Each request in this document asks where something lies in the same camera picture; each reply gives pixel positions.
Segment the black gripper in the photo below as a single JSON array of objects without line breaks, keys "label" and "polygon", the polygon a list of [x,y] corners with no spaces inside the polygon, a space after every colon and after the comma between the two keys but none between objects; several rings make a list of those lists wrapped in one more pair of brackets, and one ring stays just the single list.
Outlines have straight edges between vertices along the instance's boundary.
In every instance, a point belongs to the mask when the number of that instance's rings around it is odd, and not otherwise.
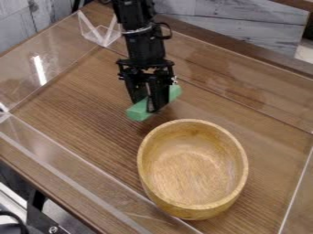
[{"label": "black gripper", "polygon": [[165,33],[162,26],[126,27],[122,35],[129,56],[118,60],[119,76],[133,103],[149,97],[148,112],[156,113],[169,103],[169,86],[176,77],[174,62],[166,58],[165,49],[173,30],[168,27]]}]

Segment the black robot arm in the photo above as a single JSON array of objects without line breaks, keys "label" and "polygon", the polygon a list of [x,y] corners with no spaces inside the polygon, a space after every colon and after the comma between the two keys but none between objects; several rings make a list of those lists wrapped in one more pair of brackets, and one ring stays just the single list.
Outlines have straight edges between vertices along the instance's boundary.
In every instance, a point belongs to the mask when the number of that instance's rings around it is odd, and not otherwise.
[{"label": "black robot arm", "polygon": [[128,58],[117,61],[133,103],[148,100],[146,111],[157,112],[170,102],[176,63],[166,58],[165,41],[173,37],[168,23],[156,20],[153,0],[113,0],[122,26]]}]

